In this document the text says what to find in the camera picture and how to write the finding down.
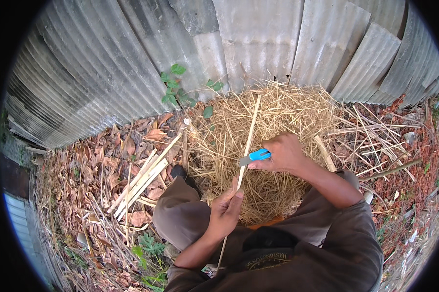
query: blue knife handle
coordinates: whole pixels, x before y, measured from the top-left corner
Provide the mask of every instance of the blue knife handle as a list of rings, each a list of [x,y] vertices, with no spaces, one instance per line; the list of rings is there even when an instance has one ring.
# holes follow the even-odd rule
[[[258,151],[249,154],[250,160],[263,160],[270,157],[271,157],[271,153],[266,149],[260,149]]]

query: man's right hand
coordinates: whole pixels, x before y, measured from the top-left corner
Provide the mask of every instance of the man's right hand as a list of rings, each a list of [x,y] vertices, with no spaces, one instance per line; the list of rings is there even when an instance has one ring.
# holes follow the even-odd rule
[[[270,140],[263,140],[262,147],[271,153],[271,158],[249,163],[250,169],[263,169],[270,172],[289,172],[300,176],[308,159],[302,152],[298,136],[283,132]]]

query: hand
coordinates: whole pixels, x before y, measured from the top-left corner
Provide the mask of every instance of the hand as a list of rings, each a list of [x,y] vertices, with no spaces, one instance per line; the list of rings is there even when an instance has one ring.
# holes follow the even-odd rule
[[[263,169],[270,172],[289,172],[300,176],[299,170],[304,169],[308,158],[302,152],[298,136],[283,132],[270,140],[263,140],[262,147],[270,151],[271,158],[255,160],[249,163],[250,169]]]
[[[210,224],[205,236],[214,241],[222,241],[236,227],[239,221],[240,206],[244,191],[237,190],[238,177],[234,177],[232,186],[211,203]]]

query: person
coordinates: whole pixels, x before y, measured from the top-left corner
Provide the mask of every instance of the person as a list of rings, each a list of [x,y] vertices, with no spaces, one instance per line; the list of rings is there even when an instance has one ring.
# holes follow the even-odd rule
[[[291,217],[251,230],[237,226],[247,195],[235,191],[237,178],[210,208],[188,185],[194,186],[191,178],[187,184],[177,176],[153,214],[159,235],[181,250],[168,270],[165,291],[376,291],[383,253],[357,177],[320,167],[303,154],[291,133],[262,146],[271,158],[253,161],[248,168],[306,180],[311,186],[302,204]],[[210,278],[201,269],[217,264],[225,236],[225,269]]]

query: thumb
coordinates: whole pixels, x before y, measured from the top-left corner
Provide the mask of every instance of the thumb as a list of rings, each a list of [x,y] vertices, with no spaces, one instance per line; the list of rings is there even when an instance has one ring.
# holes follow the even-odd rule
[[[244,197],[244,190],[242,189],[237,190],[236,195],[231,199],[229,203],[229,207],[227,208],[225,213],[239,217],[240,206],[242,205],[243,197]]]
[[[247,165],[248,169],[263,169],[266,171],[270,171],[272,169],[273,163],[271,162],[271,158],[264,160],[254,160]]]

